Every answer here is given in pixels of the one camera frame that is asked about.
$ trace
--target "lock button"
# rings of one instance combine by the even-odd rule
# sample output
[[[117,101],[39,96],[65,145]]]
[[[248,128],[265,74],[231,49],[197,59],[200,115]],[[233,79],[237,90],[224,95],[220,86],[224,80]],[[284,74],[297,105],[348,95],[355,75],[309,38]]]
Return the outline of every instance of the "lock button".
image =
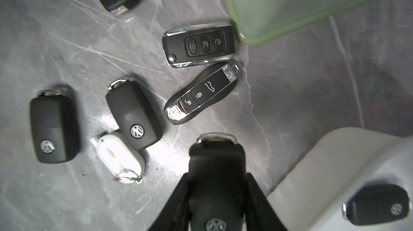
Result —
[[[180,101],[187,113],[191,112],[199,106],[198,103],[192,97],[190,92],[183,95]]]

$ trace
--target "key ring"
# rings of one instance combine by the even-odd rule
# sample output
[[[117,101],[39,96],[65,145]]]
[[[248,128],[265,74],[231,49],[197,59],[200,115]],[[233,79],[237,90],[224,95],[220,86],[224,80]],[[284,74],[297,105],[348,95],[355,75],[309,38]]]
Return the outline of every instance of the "key ring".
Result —
[[[55,91],[55,90],[52,90],[52,89],[43,89],[43,90],[40,90],[40,91],[37,93],[37,97],[47,96],[46,93],[49,93],[49,96],[59,96],[59,95],[61,95],[60,93],[58,93],[58,92]]]
[[[140,184],[142,183],[142,177],[138,176],[135,171],[131,169],[127,169],[128,172],[133,173],[136,177],[127,177],[127,176],[122,176],[123,174],[126,173],[119,173],[116,177],[113,178],[114,181],[121,182],[121,181],[132,181],[134,183]]]
[[[114,82],[112,82],[109,87],[107,88],[108,90],[113,89],[113,86],[115,86],[115,84],[120,83],[120,82],[125,82],[127,81],[126,79],[120,79],[120,80],[115,80]]]

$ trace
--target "gray marble surface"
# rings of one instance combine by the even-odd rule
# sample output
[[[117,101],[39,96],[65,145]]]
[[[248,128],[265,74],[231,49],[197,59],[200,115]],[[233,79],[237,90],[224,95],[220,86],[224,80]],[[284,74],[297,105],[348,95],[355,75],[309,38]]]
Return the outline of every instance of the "gray marble surface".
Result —
[[[413,0],[374,0],[257,47],[237,45],[240,81],[190,124],[171,125],[166,100],[206,66],[169,67],[166,30],[228,19],[223,0],[142,0],[113,17],[98,0],[0,0],[1,230],[145,230],[205,132],[235,135],[247,170],[269,193],[327,132],[344,126],[412,133]],[[138,75],[164,135],[143,152],[143,183],[111,180],[88,139],[117,129],[113,80]],[[36,161],[28,103],[40,89],[76,92],[82,149]]]

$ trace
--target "vw logo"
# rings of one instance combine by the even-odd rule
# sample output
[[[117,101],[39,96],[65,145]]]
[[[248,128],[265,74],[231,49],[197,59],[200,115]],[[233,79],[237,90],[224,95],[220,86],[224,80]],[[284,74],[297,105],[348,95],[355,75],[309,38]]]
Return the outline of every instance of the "vw logo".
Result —
[[[205,225],[206,231],[225,231],[227,230],[227,223],[219,218],[213,218],[208,220]]]
[[[400,203],[395,203],[391,206],[390,212],[394,216],[399,216],[403,211],[403,206]]]
[[[131,135],[137,139],[142,138],[144,132],[143,127],[140,125],[133,125],[131,128]]]
[[[44,141],[40,142],[40,149],[44,153],[49,154],[49,153],[52,153],[55,150],[55,147],[54,147],[54,145],[51,141],[44,140]]]

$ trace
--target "flip key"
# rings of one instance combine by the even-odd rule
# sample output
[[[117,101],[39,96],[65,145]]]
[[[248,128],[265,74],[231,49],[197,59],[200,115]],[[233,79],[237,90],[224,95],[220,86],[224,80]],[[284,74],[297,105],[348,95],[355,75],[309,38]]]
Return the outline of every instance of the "flip key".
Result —
[[[165,32],[162,46],[166,61],[175,68],[224,61],[235,53],[234,34],[229,22]]]
[[[38,161],[62,163],[79,151],[79,129],[70,99],[43,90],[30,102],[31,134]]]
[[[108,90],[106,101],[109,108],[134,150],[143,150],[162,138],[158,119],[136,82],[117,80]]]
[[[183,124],[202,110],[225,98],[237,84],[238,66],[216,63],[203,70],[188,86],[166,103],[164,113],[174,125]]]

